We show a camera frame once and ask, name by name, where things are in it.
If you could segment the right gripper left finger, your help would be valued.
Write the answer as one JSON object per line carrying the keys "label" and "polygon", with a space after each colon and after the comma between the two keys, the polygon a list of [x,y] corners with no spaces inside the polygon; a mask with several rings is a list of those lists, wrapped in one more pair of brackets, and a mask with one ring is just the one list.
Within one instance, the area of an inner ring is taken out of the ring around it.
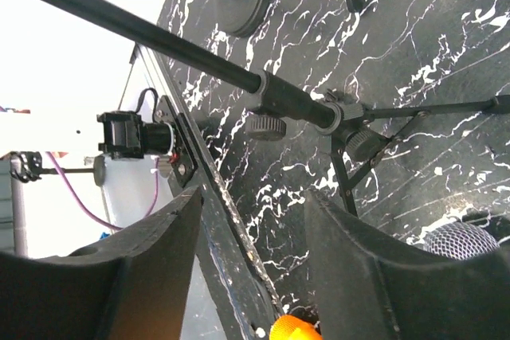
{"label": "right gripper left finger", "polygon": [[4,339],[177,339],[202,215],[198,188],[68,256],[1,255]]}

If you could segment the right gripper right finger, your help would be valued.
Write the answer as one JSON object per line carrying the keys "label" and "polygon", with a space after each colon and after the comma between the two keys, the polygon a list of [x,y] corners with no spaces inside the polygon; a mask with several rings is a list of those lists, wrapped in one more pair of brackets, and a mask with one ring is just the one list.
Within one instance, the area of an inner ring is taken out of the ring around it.
{"label": "right gripper right finger", "polygon": [[312,284],[326,339],[506,339],[509,249],[453,260],[305,195]]}

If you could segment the orange microphone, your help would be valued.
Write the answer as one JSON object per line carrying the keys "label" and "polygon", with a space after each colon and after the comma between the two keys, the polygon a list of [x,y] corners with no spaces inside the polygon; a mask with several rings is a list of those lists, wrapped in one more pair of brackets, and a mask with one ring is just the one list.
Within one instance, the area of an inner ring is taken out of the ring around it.
{"label": "orange microphone", "polygon": [[269,333],[270,340],[322,340],[315,327],[292,315],[282,315]]}

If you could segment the black silver-mesh microphone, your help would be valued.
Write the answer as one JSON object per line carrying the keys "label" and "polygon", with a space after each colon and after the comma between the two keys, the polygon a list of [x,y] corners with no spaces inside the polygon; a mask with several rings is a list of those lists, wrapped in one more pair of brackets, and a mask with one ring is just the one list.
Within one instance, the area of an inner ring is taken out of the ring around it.
{"label": "black silver-mesh microphone", "polygon": [[490,212],[468,213],[427,233],[422,249],[454,260],[467,260],[509,243],[509,218]]}

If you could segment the tripod stand for green mic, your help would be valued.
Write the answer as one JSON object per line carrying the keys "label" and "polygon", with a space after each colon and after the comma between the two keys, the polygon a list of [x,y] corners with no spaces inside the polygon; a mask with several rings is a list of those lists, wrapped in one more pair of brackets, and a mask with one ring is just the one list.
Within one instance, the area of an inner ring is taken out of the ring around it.
{"label": "tripod stand for green mic", "polygon": [[421,117],[482,112],[507,115],[509,97],[464,104],[368,110],[362,104],[315,101],[298,87],[269,72],[255,74],[207,52],[105,0],[41,0],[117,35],[188,64],[250,94],[245,131],[251,139],[278,141],[284,119],[303,120],[331,142],[331,162],[347,211],[357,214],[352,189],[400,142]]}

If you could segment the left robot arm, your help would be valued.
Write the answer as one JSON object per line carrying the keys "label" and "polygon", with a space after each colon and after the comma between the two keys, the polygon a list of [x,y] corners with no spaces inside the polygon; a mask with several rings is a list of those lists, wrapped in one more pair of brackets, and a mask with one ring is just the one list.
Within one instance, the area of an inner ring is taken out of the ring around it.
{"label": "left robot arm", "polygon": [[169,123],[146,123],[134,111],[112,111],[97,116],[104,141],[99,151],[113,159],[141,159],[145,155],[171,154],[175,131]]}

